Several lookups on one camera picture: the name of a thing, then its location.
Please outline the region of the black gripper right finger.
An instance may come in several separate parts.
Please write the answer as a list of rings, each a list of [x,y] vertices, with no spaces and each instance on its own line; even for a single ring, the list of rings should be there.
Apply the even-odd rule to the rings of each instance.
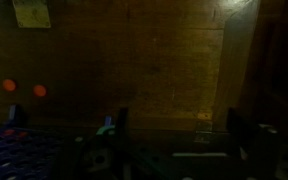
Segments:
[[[244,121],[232,108],[228,110],[226,129],[229,133],[229,154],[233,157],[247,157]]]

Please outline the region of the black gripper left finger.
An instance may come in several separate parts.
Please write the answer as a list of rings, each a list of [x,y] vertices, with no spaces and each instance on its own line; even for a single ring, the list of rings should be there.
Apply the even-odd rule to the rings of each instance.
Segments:
[[[127,119],[128,119],[128,109],[121,108],[118,113],[118,118],[116,121],[116,138],[119,143],[119,146],[123,149],[127,149],[129,144]]]

